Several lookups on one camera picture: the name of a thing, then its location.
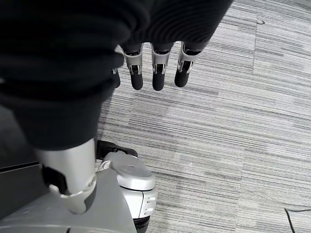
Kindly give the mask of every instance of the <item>striped carpet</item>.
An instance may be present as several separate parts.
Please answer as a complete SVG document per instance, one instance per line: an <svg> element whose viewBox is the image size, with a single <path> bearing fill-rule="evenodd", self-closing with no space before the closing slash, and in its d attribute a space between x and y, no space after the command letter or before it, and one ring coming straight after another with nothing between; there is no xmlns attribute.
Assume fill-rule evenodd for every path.
<svg viewBox="0 0 311 233"><path fill-rule="evenodd" d="M237 0L184 88L121 86L102 107L99 138L137 150L157 176L149 233L290 233L284 212L311 207L311 1ZM311 212L291 213L311 233Z"/></svg>

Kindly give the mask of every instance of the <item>robotic hand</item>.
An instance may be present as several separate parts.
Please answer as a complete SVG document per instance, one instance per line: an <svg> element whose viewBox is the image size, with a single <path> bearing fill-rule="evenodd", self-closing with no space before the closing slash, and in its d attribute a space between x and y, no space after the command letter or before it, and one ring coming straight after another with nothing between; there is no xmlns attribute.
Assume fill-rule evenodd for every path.
<svg viewBox="0 0 311 233"><path fill-rule="evenodd" d="M182 41L175 84L186 85L195 60L231 3L2 3L0 104L13 111L36 148L44 182L61 202L44 196L1 222L0 230L10 232L15 226L17 232L23 225L35 226L31 231L36 232L44 225L59 232L133 232L135 223L145 231L156 204L155 177L133 150L98 142L95 154L101 104L120 85L117 68L124 57L132 86L142 88L145 42L152 44L153 88L159 91L171 47ZM124 56L115 53L117 45Z"/></svg>

